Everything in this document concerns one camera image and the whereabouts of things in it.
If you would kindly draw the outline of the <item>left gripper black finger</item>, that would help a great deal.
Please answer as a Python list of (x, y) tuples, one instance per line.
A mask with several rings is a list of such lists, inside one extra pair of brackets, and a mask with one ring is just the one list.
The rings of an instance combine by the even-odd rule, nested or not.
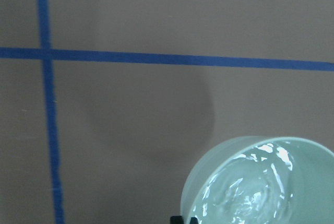
[(186, 220), (183, 216), (171, 216), (170, 224), (198, 224), (198, 219), (196, 217), (190, 217)]

